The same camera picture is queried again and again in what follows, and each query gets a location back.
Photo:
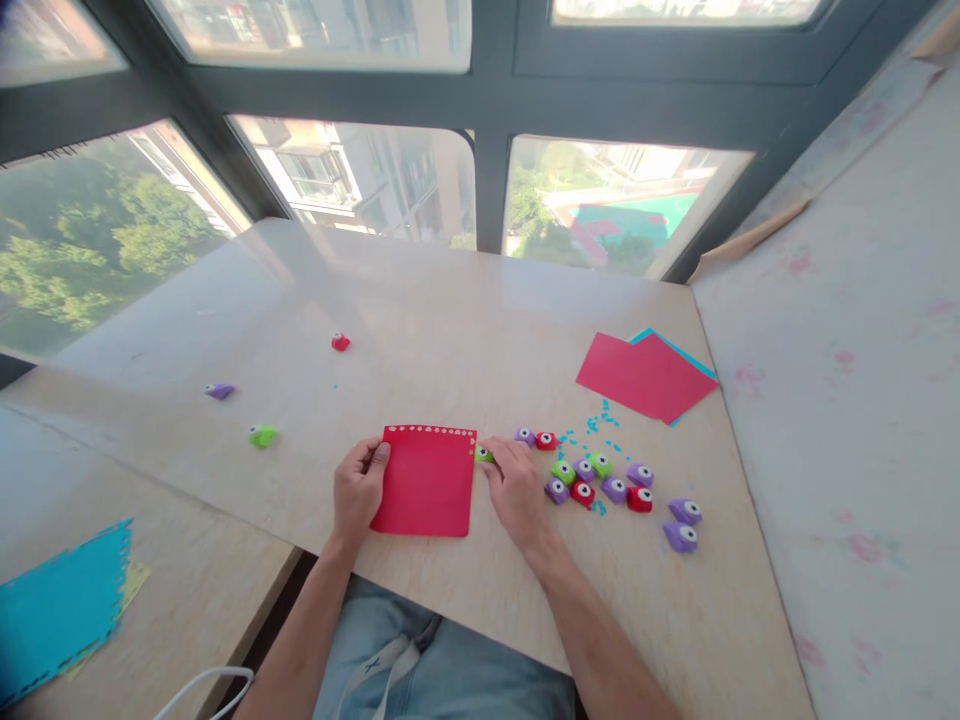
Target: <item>forearm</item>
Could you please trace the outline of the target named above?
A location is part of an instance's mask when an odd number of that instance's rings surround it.
[[[327,541],[236,720],[312,716],[358,552],[336,536]]]
[[[524,557],[547,596],[587,714],[593,720],[679,718],[563,540],[550,535]]]

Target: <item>blue paper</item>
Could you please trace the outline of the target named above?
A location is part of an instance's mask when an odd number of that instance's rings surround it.
[[[640,342],[641,340],[643,340],[645,337],[647,337],[647,336],[650,335],[651,333],[656,334],[656,336],[657,336],[658,338],[660,338],[661,340],[663,340],[667,345],[669,345],[669,346],[672,347],[674,350],[676,350],[678,353],[680,353],[680,355],[683,356],[683,359],[684,359],[684,360],[686,360],[687,362],[689,362],[691,365],[693,365],[697,370],[699,370],[700,372],[702,372],[704,375],[706,375],[707,377],[713,378],[714,380],[717,379],[717,374],[716,374],[713,370],[711,370],[711,369],[708,368],[706,365],[704,365],[702,362],[700,362],[699,360],[697,360],[693,355],[691,355],[690,353],[688,353],[686,350],[683,350],[683,349],[681,349],[681,348],[678,348],[676,345],[674,345],[672,342],[670,342],[669,340],[667,340],[663,335],[661,335],[660,333],[658,333],[658,332],[657,332],[656,330],[654,330],[653,328],[647,328],[646,330],[644,330],[642,333],[640,333],[639,335],[637,335],[636,337],[634,337],[632,340],[630,340],[630,344],[631,344],[631,345],[636,345],[638,342]]]
[[[0,708],[110,638],[120,617],[132,521],[0,585]]]

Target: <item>pink paper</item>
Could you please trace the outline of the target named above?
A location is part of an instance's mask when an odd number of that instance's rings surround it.
[[[370,527],[394,535],[466,537],[470,531],[475,430],[390,425],[383,500]]]
[[[577,383],[667,425],[719,387],[655,333],[636,345],[597,333]]]

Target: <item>denim jeans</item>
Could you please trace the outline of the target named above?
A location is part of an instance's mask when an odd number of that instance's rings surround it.
[[[571,678],[356,575],[347,586],[314,720],[333,718],[354,671],[400,635],[415,640],[420,659],[390,687],[387,718],[573,720]],[[388,675],[362,682],[344,699],[340,717],[370,718]]]

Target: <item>tabletop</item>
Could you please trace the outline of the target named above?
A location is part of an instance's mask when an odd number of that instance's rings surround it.
[[[574,559],[687,716],[812,717],[722,395],[670,428],[575,383],[596,332],[647,327],[710,364],[686,287],[264,220],[0,403],[312,552],[333,468],[384,425],[527,426],[566,435],[571,459],[642,461],[652,515],[551,507]],[[353,341],[342,354],[337,331]],[[216,382],[238,391],[213,401],[201,390]],[[252,448],[253,424],[278,441]],[[675,497],[703,508],[692,556],[664,538]],[[569,671],[479,472],[468,537],[373,535],[357,572]]]
[[[0,457],[0,583],[128,517],[131,558],[151,571],[79,675],[11,717],[151,718],[203,670],[242,663],[299,550],[2,407]],[[209,717],[225,689],[201,685],[170,717]]]

